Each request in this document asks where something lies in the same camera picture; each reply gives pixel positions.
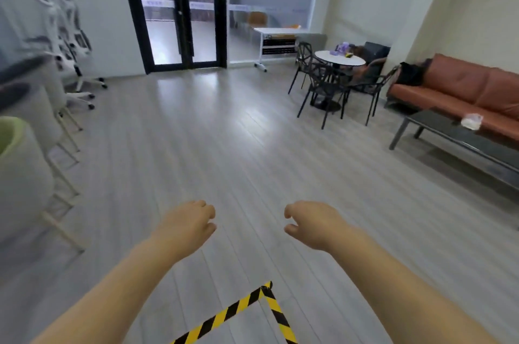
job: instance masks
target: round white table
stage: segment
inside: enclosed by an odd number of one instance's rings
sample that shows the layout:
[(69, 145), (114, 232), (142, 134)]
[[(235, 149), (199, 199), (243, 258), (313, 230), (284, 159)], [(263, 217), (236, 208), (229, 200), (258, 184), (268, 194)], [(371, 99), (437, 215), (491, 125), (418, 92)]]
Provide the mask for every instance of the round white table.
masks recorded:
[[(320, 60), (329, 62), (330, 64), (334, 64), (334, 65), (345, 65), (347, 67), (359, 67), (361, 65), (366, 64), (366, 61), (364, 61), (360, 57), (351, 56), (351, 57), (347, 58), (344, 55), (334, 56), (334, 55), (330, 54), (330, 52), (328, 50), (321, 50), (319, 52), (315, 52), (314, 56), (319, 58)], [(328, 107), (328, 99), (323, 99), (319, 103), (314, 103), (313, 106), (317, 109), (326, 110)], [(341, 104), (339, 104), (337, 102), (332, 102), (332, 104), (329, 107), (329, 111), (331, 111), (331, 112), (336, 112), (336, 111), (339, 111), (340, 109), (341, 109)]]
[(345, 65), (347, 67), (359, 67), (361, 65), (365, 65), (366, 61), (357, 56), (351, 56), (350, 58), (345, 57), (344, 55), (334, 56), (331, 55), (328, 50), (321, 50), (320, 52), (314, 53), (315, 57), (326, 61), (331, 62), (332, 64)]

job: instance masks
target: black bag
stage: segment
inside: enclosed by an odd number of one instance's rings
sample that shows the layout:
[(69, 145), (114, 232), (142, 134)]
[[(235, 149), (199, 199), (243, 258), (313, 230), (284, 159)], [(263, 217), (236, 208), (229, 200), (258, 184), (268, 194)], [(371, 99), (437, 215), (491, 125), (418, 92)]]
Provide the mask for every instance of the black bag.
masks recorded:
[(395, 84), (404, 84), (406, 86), (421, 86), (424, 82), (425, 71), (429, 68), (432, 58), (426, 59), (422, 64), (411, 65), (406, 62), (401, 62), (400, 75)]

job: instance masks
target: orange leather sofa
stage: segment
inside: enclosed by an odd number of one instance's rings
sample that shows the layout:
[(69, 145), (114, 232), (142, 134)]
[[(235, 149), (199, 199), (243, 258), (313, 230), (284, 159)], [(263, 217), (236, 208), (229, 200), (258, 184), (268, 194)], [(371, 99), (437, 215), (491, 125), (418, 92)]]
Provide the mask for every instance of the orange leather sofa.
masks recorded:
[(519, 141), (519, 74), (436, 54), (419, 87), (394, 84), (388, 98), (456, 117), (478, 113), (482, 128)]

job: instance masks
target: hand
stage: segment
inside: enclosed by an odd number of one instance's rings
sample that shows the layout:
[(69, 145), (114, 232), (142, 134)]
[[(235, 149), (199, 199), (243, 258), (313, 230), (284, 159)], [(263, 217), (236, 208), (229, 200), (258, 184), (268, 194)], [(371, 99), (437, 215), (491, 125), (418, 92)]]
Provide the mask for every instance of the hand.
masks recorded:
[(162, 218), (150, 240), (172, 265), (194, 253), (211, 237), (217, 226), (209, 220), (215, 215), (214, 206), (205, 201), (184, 203)]
[(312, 249), (330, 251), (330, 242), (340, 236), (348, 224), (332, 206), (321, 202), (298, 201), (285, 207), (285, 218), (293, 218), (297, 225), (288, 224), (285, 232)]

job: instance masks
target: green cushion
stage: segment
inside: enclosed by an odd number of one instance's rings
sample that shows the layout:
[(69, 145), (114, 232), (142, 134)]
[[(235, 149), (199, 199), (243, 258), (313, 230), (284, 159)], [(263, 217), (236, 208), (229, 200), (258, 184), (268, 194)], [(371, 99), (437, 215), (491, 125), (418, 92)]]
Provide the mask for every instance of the green cushion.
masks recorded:
[(0, 157), (9, 154), (23, 140), (26, 122), (16, 117), (0, 117)]

